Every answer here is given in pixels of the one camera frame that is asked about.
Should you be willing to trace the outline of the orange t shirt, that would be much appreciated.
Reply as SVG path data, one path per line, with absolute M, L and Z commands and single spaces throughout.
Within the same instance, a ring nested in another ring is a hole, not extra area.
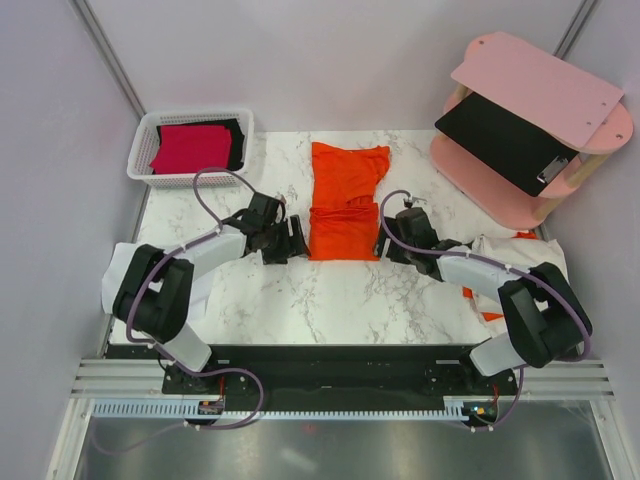
M 314 142 L 310 259 L 375 261 L 378 184 L 390 168 L 390 148 L 346 150 Z

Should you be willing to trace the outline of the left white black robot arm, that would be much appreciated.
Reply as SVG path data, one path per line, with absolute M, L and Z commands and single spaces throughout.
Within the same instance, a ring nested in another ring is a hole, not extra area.
M 211 347 L 188 323 L 191 305 L 207 298 L 194 289 L 218 267 L 256 252 L 265 265 L 310 255 L 300 217 L 288 216 L 283 201 L 262 193 L 184 245 L 117 244 L 102 279 L 102 306 L 125 324 L 130 342 L 159 349 L 186 369 L 185 382 L 196 392 L 211 392 L 220 371 L 209 363 Z

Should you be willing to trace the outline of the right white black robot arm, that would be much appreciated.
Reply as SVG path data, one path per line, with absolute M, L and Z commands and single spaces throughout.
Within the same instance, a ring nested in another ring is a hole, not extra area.
M 555 360 L 579 362 L 590 354 L 593 326 L 557 266 L 513 266 L 466 244 L 439 239 L 406 190 L 382 200 L 380 228 L 375 256 L 412 265 L 436 281 L 469 288 L 500 304 L 507 332 L 465 355 L 457 371 L 465 391 L 483 392 L 505 370 L 541 369 Z

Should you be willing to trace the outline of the white plastic laundry basket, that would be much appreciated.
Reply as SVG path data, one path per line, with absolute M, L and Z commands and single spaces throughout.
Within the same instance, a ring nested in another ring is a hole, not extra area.
M 194 174 L 158 175 L 150 167 L 158 148 L 159 138 L 156 128 L 160 125 L 176 125 L 200 121 L 236 119 L 245 134 L 243 148 L 244 166 L 233 171 L 238 176 L 245 176 L 252 163 L 252 146 L 254 136 L 254 113 L 242 107 L 189 108 L 180 110 L 164 110 L 144 115 L 136 130 L 128 157 L 127 175 L 158 189 L 187 189 L 192 187 Z

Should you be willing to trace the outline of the loose pink board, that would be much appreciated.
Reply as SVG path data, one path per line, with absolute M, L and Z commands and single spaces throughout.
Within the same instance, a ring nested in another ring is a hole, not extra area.
M 513 35 L 496 32 L 468 45 L 453 71 L 457 83 L 444 109 L 477 93 L 588 154 L 609 154 L 634 126 L 623 91 Z

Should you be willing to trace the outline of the black clipboard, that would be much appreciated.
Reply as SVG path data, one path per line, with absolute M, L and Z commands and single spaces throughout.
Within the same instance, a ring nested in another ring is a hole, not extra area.
M 439 118 L 435 128 L 532 197 L 578 156 L 541 128 L 477 93 Z

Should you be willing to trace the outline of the pink two-tier shelf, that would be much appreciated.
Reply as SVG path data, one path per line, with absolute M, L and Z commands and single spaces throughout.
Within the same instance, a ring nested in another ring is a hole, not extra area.
M 493 220 L 533 229 L 633 134 L 618 87 L 504 32 L 473 40 L 436 123 L 436 169 Z

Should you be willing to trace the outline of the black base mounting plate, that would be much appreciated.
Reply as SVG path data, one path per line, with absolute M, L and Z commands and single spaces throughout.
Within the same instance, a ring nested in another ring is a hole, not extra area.
M 252 410 L 436 409 L 446 400 L 478 399 L 493 407 L 518 391 L 517 376 L 472 372 L 465 345 L 232 346 L 218 345 L 196 378 L 165 364 L 161 392 L 186 399 L 229 402 Z

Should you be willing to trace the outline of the aluminium rail frame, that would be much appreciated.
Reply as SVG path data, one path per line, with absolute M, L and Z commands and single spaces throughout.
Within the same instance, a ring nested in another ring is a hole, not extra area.
M 51 479 L 612 479 L 614 397 L 598 360 L 516 374 L 518 391 L 467 421 L 115 419 L 98 399 L 166 396 L 138 347 L 81 363 Z

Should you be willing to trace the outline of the white cloth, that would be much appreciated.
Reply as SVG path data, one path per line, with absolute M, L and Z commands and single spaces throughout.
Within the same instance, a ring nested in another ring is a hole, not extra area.
M 535 267 L 541 263 L 549 262 L 556 265 L 565 278 L 569 279 L 565 255 L 556 240 L 527 240 L 513 239 L 513 237 L 493 238 L 482 235 L 474 239 L 471 244 L 471 250 L 474 253 L 493 258 L 500 262 L 506 264 L 517 264 L 522 267 Z M 489 299 L 486 296 L 479 295 L 475 291 L 473 292 L 478 296 Z M 472 305 L 471 308 L 484 322 L 486 322 L 472 307 Z M 499 324 L 504 325 L 504 316 L 498 320 L 486 323 L 496 326 Z
M 115 246 L 110 264 L 103 275 L 101 282 L 101 302 L 107 315 L 113 314 L 113 304 L 120 289 L 126 271 L 135 251 L 140 247 L 136 243 L 118 243 Z M 187 321 L 189 323 L 201 320 L 206 313 L 208 299 L 211 295 L 214 272 L 196 278 L 190 293 L 189 311 Z

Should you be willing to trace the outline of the magenta t shirt in basket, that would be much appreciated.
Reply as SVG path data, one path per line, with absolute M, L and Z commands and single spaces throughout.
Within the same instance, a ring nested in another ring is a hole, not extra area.
M 163 125 L 159 135 L 159 149 L 150 163 L 155 174 L 195 174 L 229 166 L 232 136 L 224 126 Z

